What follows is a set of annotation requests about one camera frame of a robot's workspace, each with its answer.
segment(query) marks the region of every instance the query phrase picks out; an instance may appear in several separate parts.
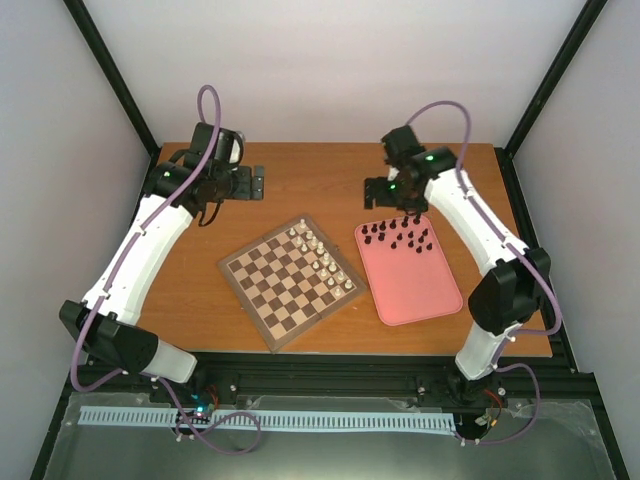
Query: wooden tabletop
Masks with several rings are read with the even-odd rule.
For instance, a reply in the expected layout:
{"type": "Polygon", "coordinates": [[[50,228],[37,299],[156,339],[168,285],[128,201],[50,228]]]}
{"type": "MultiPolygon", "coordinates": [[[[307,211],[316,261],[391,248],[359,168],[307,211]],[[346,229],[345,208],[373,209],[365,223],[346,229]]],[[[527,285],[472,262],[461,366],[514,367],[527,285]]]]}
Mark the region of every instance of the wooden tabletop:
{"type": "MultiPolygon", "coordinates": [[[[160,161],[187,146],[165,144],[160,161]]],[[[454,152],[459,147],[449,146],[454,152]]],[[[206,228],[198,228],[194,221],[171,250],[144,304],[138,325],[186,350],[268,352],[218,269],[218,260],[307,213],[366,278],[354,228],[393,215],[391,209],[363,208],[364,179],[387,173],[379,144],[248,143],[243,164],[264,165],[265,199],[227,201],[216,221],[206,228]]],[[[493,147],[470,145],[465,167],[485,201],[515,232],[493,147]]],[[[466,301],[481,277],[471,254],[444,217],[435,209],[427,215],[465,301],[459,313],[389,327],[379,320],[373,297],[367,292],[282,352],[451,355],[460,350],[472,322],[466,301]]],[[[528,328],[543,328],[539,313],[528,328]]],[[[546,338],[527,335],[518,337],[506,353],[550,356],[551,349],[546,338]]]]}

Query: chess square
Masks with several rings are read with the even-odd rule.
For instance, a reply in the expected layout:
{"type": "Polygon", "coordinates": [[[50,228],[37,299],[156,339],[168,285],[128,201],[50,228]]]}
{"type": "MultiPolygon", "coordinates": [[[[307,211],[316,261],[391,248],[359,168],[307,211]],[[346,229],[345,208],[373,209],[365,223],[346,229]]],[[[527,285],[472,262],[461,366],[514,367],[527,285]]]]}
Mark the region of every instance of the chess square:
{"type": "Polygon", "coordinates": [[[244,293],[247,295],[247,298],[251,300],[253,297],[257,297],[260,294],[260,290],[258,290],[258,287],[254,285],[253,287],[249,287],[245,290],[244,293]]]}
{"type": "Polygon", "coordinates": [[[267,324],[267,327],[271,328],[271,327],[275,327],[278,323],[280,323],[280,320],[278,320],[278,318],[272,313],[271,315],[267,315],[265,317],[264,323],[267,324]]]}
{"type": "Polygon", "coordinates": [[[240,263],[240,260],[234,260],[229,264],[229,270],[231,270],[234,273],[240,270],[241,268],[242,268],[242,264],[240,263]]]}
{"type": "Polygon", "coordinates": [[[298,304],[293,300],[287,303],[284,306],[284,308],[287,309],[287,312],[289,312],[289,315],[291,315],[293,312],[297,312],[298,310],[300,310],[300,307],[298,306],[298,304]]]}
{"type": "Polygon", "coordinates": [[[264,278],[267,278],[269,275],[273,273],[273,268],[271,268],[269,265],[265,265],[260,269],[260,273],[262,273],[264,278]]]}
{"type": "Polygon", "coordinates": [[[278,298],[280,299],[280,301],[282,302],[283,305],[286,305],[291,300],[293,300],[293,297],[291,296],[291,294],[289,292],[281,293],[280,295],[278,295],[278,298]]]}
{"type": "Polygon", "coordinates": [[[305,322],[307,316],[302,310],[298,310],[291,314],[291,318],[296,322],[297,325],[300,325],[305,322]]]}
{"type": "Polygon", "coordinates": [[[276,310],[278,310],[280,307],[282,307],[282,302],[280,301],[280,299],[278,297],[274,298],[273,300],[271,300],[269,302],[269,306],[273,309],[273,311],[275,312],[276,310]]]}
{"type": "Polygon", "coordinates": [[[309,305],[309,300],[304,295],[296,297],[293,301],[296,302],[300,308],[304,307],[305,305],[309,305]]]}
{"type": "Polygon", "coordinates": [[[336,301],[336,298],[331,294],[331,292],[327,292],[320,297],[325,305],[331,305],[336,301]]]}
{"type": "Polygon", "coordinates": [[[267,280],[267,283],[269,284],[269,286],[271,286],[271,287],[273,287],[277,283],[280,283],[280,279],[278,278],[278,276],[275,273],[272,273],[271,275],[269,275],[266,278],[266,280],[267,280]]]}
{"type": "Polygon", "coordinates": [[[260,280],[264,279],[264,277],[259,271],[253,272],[251,275],[249,275],[249,278],[253,280],[253,283],[258,283],[260,280]]]}
{"type": "Polygon", "coordinates": [[[311,290],[311,284],[309,283],[308,280],[303,280],[298,284],[298,287],[300,288],[300,290],[302,290],[302,292],[306,292],[307,290],[311,290]]]}
{"type": "Polygon", "coordinates": [[[287,318],[289,316],[289,312],[287,312],[287,309],[284,307],[279,308],[278,310],[276,310],[274,312],[276,318],[280,321],[284,320],[285,318],[287,318]]]}
{"type": "Polygon", "coordinates": [[[258,271],[258,267],[256,267],[255,263],[250,263],[249,265],[244,267],[244,269],[247,271],[249,275],[251,275],[252,273],[256,273],[258,271]]]}
{"type": "Polygon", "coordinates": [[[298,285],[294,285],[293,287],[291,287],[289,289],[289,293],[291,294],[291,296],[293,298],[296,298],[296,297],[302,295],[302,290],[300,289],[300,287],[298,285]]]}
{"type": "Polygon", "coordinates": [[[270,302],[271,300],[276,298],[277,295],[276,295],[276,292],[274,292],[274,289],[270,288],[266,292],[262,292],[262,296],[264,297],[265,301],[270,302]]]}
{"type": "Polygon", "coordinates": [[[280,295],[281,293],[285,292],[287,289],[284,287],[284,285],[282,285],[282,283],[276,283],[273,286],[272,290],[276,295],[280,295]]]}
{"type": "MultiPolygon", "coordinates": [[[[320,300],[320,303],[322,304],[322,308],[324,308],[324,303],[322,303],[322,300],[320,300]]],[[[317,311],[318,310],[311,303],[302,307],[302,312],[307,316],[307,318],[313,317],[317,311]]]]}
{"type": "Polygon", "coordinates": [[[251,280],[250,277],[247,277],[244,280],[240,280],[239,283],[240,283],[240,286],[243,288],[243,290],[246,290],[247,288],[253,285],[253,280],[251,280]]]}
{"type": "Polygon", "coordinates": [[[291,317],[285,318],[280,325],[282,325],[287,332],[298,326],[291,317]]]}
{"type": "Polygon", "coordinates": [[[256,287],[260,292],[266,292],[267,290],[269,290],[269,283],[266,280],[262,279],[258,283],[256,283],[256,287]]]}
{"type": "Polygon", "coordinates": [[[260,308],[261,306],[265,305],[267,301],[264,299],[262,295],[258,295],[253,300],[251,300],[251,303],[253,303],[254,307],[260,308]]]}

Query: black aluminum frame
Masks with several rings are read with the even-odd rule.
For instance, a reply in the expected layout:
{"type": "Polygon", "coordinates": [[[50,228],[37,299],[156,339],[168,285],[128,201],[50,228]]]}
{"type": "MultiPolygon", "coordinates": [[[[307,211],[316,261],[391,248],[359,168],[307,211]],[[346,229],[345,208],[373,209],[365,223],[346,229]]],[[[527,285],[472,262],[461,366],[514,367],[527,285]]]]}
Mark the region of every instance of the black aluminum frame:
{"type": "MultiPolygon", "coordinates": [[[[64,0],[71,16],[82,32],[87,45],[111,84],[131,124],[138,133],[149,154],[149,171],[155,167],[160,148],[155,142],[142,113],[120,74],[109,50],[98,32],[82,0],[64,0]]],[[[530,246],[538,241],[513,165],[513,158],[524,142],[545,103],[577,53],[589,29],[604,8],[606,0],[587,0],[560,47],[553,63],[543,77],[540,86],[518,122],[509,142],[495,153],[502,173],[509,202],[513,210],[520,237],[530,246]]],[[[547,328],[553,322],[553,312],[548,305],[542,309],[547,328]]],[[[577,372],[577,366],[564,327],[550,338],[551,358],[504,358],[504,364],[525,361],[535,370],[545,397],[558,399],[589,400],[593,406],[609,458],[617,478],[629,478],[622,460],[609,417],[607,415],[597,382],[593,374],[577,372]]],[[[452,357],[432,356],[344,356],[344,355],[268,355],[197,353],[198,361],[206,365],[218,379],[216,384],[222,401],[234,401],[238,395],[330,395],[330,396],[387,396],[396,398],[416,397],[417,386],[423,380],[442,375],[442,371],[453,361],[452,357]]],[[[95,364],[80,369],[82,383],[91,383],[110,370],[108,366],[95,364]]],[[[503,386],[512,397],[532,397],[533,387],[524,372],[513,372],[502,379],[503,386]]],[[[145,378],[136,375],[118,376],[100,391],[150,392],[145,378]]],[[[60,401],[51,421],[40,455],[31,478],[44,478],[49,457],[60,428],[69,395],[70,383],[64,386],[60,401]]],[[[189,395],[181,391],[180,396],[188,403],[189,395]]],[[[445,399],[428,398],[428,405],[445,411],[464,413],[465,409],[452,406],[445,399]]]]}

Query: black motor joint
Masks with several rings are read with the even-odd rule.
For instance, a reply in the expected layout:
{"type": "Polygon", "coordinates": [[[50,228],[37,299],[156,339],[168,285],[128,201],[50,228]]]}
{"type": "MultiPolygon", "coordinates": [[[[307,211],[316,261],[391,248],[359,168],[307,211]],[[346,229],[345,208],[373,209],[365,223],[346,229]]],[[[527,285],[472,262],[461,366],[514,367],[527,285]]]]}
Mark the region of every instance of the black motor joint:
{"type": "Polygon", "coordinates": [[[385,163],[398,174],[365,180],[365,208],[394,207],[409,214],[419,214],[428,208],[424,198],[427,182],[438,174],[455,168],[456,156],[447,147],[426,150],[409,125],[395,128],[382,137],[385,163]]]}
{"type": "MultiPolygon", "coordinates": [[[[164,198],[172,195],[198,167],[213,135],[214,127],[200,122],[196,125],[188,149],[176,151],[168,162],[158,165],[144,184],[145,195],[164,198]]],[[[225,200],[262,200],[264,198],[264,167],[243,166],[244,137],[240,132],[220,129],[216,146],[198,177],[172,203],[183,206],[192,215],[201,213],[200,225],[207,205],[216,204],[216,213],[225,200]]]]}

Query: white wall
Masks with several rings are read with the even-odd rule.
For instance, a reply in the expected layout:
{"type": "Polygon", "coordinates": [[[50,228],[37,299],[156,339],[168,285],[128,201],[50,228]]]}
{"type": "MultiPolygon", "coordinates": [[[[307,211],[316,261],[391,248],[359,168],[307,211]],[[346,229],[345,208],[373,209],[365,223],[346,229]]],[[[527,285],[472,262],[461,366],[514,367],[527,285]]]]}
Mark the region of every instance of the white wall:
{"type": "Polygon", "coordinates": [[[640,478],[640,4],[609,2],[516,166],[581,370],[640,478]]]}
{"type": "MultiPolygon", "coordinates": [[[[254,141],[378,141],[420,106],[468,105],[504,145],[584,0],[87,0],[161,141],[188,140],[193,92],[254,141]]],[[[459,114],[424,140],[459,141],[459,114]]]]}
{"type": "Polygon", "coordinates": [[[71,358],[58,310],[114,253],[148,161],[63,3],[0,12],[0,476],[23,480],[71,358]]]}

